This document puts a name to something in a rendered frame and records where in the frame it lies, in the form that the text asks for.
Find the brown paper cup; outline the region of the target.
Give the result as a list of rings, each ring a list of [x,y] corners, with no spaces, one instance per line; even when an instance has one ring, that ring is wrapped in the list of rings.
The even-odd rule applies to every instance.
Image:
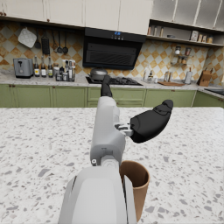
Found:
[[[144,201],[148,190],[148,185],[150,183],[150,174],[143,165],[129,160],[122,161],[119,172],[121,178],[127,176],[132,183],[136,209],[136,220],[139,221],[144,208]]]

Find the grey lidded pot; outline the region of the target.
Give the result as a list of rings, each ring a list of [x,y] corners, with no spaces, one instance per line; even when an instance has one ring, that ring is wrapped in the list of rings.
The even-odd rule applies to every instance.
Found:
[[[91,80],[94,81],[102,81],[104,79],[104,76],[107,75],[108,72],[103,69],[102,67],[93,68],[90,71],[89,77]]]

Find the spice jar set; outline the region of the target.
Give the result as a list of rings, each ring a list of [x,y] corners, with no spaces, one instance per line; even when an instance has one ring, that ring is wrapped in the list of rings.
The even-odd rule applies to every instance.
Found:
[[[53,64],[53,75],[56,81],[71,81],[75,80],[75,61],[63,59],[62,66],[58,63]]]

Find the black range hood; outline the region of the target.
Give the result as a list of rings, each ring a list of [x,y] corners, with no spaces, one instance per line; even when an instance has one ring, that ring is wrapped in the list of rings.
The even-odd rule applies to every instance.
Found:
[[[145,35],[86,27],[82,65],[132,70],[145,40]]]

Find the green base cabinets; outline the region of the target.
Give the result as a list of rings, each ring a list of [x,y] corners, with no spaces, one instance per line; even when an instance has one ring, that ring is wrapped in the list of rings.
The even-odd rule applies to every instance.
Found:
[[[0,108],[95,108],[99,87],[0,84]],[[224,97],[199,90],[112,88],[118,107],[155,107],[172,100],[175,107],[221,107]]]

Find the wooden cutting board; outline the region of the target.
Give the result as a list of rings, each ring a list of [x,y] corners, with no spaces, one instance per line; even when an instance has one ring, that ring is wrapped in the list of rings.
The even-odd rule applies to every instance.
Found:
[[[183,87],[185,85],[184,83],[168,82],[168,81],[158,81],[157,84],[167,87]]]

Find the dark glass bottle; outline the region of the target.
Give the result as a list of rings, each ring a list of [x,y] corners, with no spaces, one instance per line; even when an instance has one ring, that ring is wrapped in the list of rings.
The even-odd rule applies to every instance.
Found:
[[[53,77],[53,66],[51,62],[51,56],[48,57],[48,77],[49,78]]]
[[[40,73],[39,73],[39,64],[38,64],[38,58],[37,55],[35,55],[34,57],[34,75],[35,77],[39,77]]]
[[[46,66],[44,62],[44,55],[41,56],[41,76],[46,78]]]

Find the black hanging spoon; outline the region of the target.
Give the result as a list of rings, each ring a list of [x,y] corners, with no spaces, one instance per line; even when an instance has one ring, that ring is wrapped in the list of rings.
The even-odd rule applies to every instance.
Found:
[[[68,53],[68,48],[67,48],[67,33],[65,32],[65,46],[62,49],[63,53]]]

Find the silver toaster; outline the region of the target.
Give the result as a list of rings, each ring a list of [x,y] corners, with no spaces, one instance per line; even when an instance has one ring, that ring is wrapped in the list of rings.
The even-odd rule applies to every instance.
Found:
[[[13,60],[15,76],[17,78],[31,78],[33,76],[32,59],[17,58]]]

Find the black spatula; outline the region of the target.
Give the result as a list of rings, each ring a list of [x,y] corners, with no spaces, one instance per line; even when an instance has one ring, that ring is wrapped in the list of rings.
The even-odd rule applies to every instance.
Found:
[[[41,38],[41,45],[42,45],[42,53],[49,55],[50,45],[49,45],[49,38],[46,36],[46,32],[44,32],[44,36]]]

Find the white quilted oven mitt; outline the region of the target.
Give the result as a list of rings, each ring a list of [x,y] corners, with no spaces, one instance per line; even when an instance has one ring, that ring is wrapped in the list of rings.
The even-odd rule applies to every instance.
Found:
[[[28,48],[33,48],[36,40],[37,36],[27,28],[24,28],[18,35],[18,42]]]

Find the small wall spice rack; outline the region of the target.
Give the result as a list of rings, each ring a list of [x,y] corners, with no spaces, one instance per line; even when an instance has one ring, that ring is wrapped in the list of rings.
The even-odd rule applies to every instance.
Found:
[[[191,47],[174,46],[171,52],[171,64],[173,66],[186,65],[189,62],[191,50]]]

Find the wooden wall shelf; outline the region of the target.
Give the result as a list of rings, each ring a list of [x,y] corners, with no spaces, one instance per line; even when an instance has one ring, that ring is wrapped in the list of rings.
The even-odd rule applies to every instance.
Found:
[[[194,46],[224,46],[224,31],[197,27],[187,24],[177,24],[173,22],[159,21],[155,19],[150,20],[149,27],[150,34],[147,36],[147,39],[183,43]],[[213,42],[206,43],[191,40],[191,35],[193,31],[197,31],[199,34],[206,35],[207,37],[212,36]]]

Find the cream wall cabinets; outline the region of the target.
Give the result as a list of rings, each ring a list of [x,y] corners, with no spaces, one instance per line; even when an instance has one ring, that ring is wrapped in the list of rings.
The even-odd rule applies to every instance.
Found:
[[[146,35],[153,0],[0,0],[0,18]]]

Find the glass door wall cabinets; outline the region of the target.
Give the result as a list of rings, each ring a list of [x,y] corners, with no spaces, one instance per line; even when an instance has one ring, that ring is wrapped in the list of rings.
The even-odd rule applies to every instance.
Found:
[[[224,0],[154,0],[151,18],[224,32]]]

